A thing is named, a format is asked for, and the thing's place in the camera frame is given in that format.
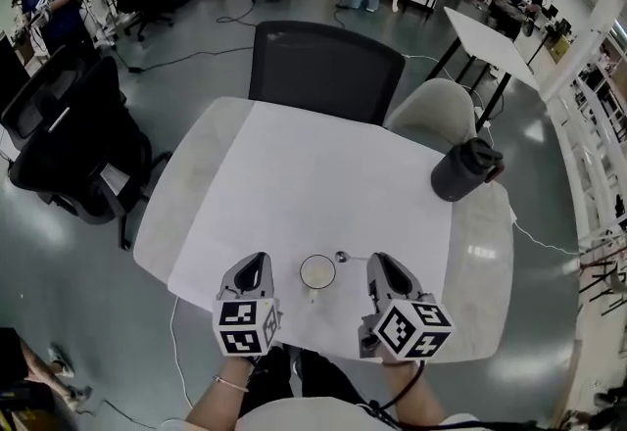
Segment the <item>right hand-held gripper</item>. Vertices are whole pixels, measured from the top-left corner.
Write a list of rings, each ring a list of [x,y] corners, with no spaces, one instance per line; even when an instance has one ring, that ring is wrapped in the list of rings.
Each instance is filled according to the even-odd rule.
[[[387,288],[396,296],[386,302],[383,312],[362,318],[358,329],[361,359],[379,358],[385,348],[393,361],[430,361],[450,339],[454,324],[447,310],[432,294],[422,294],[417,278],[389,254],[373,253],[366,263],[367,290],[380,297]]]

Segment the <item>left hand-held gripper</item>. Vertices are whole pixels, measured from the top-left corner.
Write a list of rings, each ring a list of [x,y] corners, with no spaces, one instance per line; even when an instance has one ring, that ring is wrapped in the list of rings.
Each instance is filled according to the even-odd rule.
[[[282,316],[273,296],[271,258],[265,252],[242,259],[224,274],[214,302],[213,330],[225,357],[262,357],[269,352]]]

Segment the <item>person's left forearm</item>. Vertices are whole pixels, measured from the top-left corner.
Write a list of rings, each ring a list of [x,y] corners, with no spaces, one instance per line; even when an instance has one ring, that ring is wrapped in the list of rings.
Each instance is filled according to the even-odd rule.
[[[226,358],[210,387],[192,407],[184,422],[205,431],[234,431],[238,419],[265,404],[259,384],[260,357]]]

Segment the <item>person's right forearm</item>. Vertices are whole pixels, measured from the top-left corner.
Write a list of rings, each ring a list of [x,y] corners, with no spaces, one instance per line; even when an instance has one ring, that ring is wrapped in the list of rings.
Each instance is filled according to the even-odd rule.
[[[435,426],[445,419],[442,406],[423,376],[423,363],[384,360],[382,367],[394,400],[392,407],[401,423]]]

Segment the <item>grey table with black legs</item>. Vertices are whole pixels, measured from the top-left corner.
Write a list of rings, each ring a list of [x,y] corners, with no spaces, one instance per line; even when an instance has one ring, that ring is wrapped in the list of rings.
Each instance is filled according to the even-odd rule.
[[[257,103],[220,97],[175,149],[135,240],[137,264],[167,282],[218,169]],[[498,182],[453,205],[443,299],[458,332],[439,363],[491,357],[499,347],[513,278],[513,212]]]

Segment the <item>white paper sheet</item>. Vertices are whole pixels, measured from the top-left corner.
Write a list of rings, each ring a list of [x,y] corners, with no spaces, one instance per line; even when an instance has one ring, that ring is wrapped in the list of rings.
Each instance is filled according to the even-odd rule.
[[[441,154],[383,127],[257,103],[197,213],[168,287],[211,310],[224,274],[240,260],[271,258],[281,342],[356,359],[371,313],[365,262],[345,251],[384,252],[434,295],[443,291],[452,207],[431,187]],[[302,262],[329,257],[334,282],[308,302]]]

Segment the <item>person's black trousers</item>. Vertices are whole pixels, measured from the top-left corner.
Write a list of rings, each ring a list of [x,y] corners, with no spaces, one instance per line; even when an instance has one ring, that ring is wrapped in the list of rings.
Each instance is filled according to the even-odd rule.
[[[298,350],[295,361],[304,398],[333,398],[353,405],[365,403],[349,378],[329,359],[317,352]],[[294,398],[290,385],[292,361],[287,349],[274,346],[253,365],[240,417],[263,405]]]

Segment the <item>black kettle jug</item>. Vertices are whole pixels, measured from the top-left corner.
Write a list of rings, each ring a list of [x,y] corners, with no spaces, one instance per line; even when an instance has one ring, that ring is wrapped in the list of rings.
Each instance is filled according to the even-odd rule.
[[[454,146],[431,172],[434,193],[457,202],[499,176],[505,169],[503,154],[475,137]]]

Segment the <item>person's white shirt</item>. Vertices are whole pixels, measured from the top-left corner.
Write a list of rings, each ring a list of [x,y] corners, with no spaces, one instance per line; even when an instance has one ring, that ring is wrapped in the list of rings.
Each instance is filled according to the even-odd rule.
[[[433,398],[401,402],[398,417],[418,426],[474,421],[471,414],[446,416]],[[363,407],[333,398],[290,398],[257,407],[240,417],[235,431],[397,431]]]

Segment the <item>beige shell chair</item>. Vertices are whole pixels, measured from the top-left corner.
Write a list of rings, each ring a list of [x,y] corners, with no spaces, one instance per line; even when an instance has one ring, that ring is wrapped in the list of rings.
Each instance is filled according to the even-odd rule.
[[[391,131],[424,128],[452,145],[477,137],[473,101],[458,83],[433,78],[419,85],[384,121]]]

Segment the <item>black high-back office chair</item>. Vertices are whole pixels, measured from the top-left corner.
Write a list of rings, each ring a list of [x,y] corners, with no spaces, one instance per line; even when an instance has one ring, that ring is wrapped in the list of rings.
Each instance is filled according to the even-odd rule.
[[[22,149],[10,181],[89,224],[115,219],[119,247],[128,250],[127,216],[150,199],[145,190],[152,173],[172,152],[153,154],[122,101],[118,68],[110,57],[70,88],[68,102],[46,110],[53,122]]]
[[[60,48],[0,111],[12,151],[0,160],[114,154],[132,142],[135,126],[122,100],[119,68],[111,56],[86,61]]]

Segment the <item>black mesh chair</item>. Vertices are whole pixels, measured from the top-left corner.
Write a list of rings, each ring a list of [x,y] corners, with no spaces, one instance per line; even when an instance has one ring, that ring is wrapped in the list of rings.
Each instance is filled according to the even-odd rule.
[[[406,61],[340,27],[296,21],[256,26],[248,98],[381,125]]]

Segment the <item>white table with black legs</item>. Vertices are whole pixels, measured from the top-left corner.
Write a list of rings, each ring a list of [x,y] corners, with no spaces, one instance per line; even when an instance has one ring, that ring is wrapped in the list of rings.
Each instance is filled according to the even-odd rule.
[[[456,33],[456,38],[425,80],[435,78],[444,69],[446,63],[453,57],[459,47],[462,47],[471,58],[464,66],[460,74],[461,76],[465,76],[475,60],[486,63],[486,67],[481,75],[484,75],[489,70],[490,65],[505,72],[493,97],[475,124],[475,130],[480,131],[484,123],[490,119],[490,114],[512,77],[536,91],[539,91],[539,84],[509,38],[449,7],[444,7],[444,12]]]

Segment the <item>white shelving rack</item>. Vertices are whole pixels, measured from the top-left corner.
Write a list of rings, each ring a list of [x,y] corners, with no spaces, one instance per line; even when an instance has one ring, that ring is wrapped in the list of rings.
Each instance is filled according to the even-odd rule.
[[[596,0],[541,96],[555,127],[571,191],[578,245],[587,249],[627,221],[627,101],[600,63],[627,0]]]

